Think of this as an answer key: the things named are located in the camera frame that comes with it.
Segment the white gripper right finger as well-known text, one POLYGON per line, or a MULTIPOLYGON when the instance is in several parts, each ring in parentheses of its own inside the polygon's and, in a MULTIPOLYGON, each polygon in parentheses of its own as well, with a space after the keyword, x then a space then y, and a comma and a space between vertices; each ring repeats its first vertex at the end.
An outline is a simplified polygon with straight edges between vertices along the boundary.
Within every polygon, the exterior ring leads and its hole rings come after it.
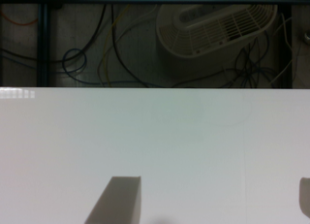
POLYGON ((303 177, 299 182, 299 206, 302 213, 310 218, 310 178, 303 177))

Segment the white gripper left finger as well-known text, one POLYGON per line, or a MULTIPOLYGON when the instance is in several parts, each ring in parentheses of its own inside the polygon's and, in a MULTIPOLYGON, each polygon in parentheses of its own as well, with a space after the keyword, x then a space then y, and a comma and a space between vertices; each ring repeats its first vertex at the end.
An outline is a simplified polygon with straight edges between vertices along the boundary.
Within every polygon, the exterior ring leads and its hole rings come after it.
POLYGON ((113 176, 84 224, 140 224, 141 178, 113 176))

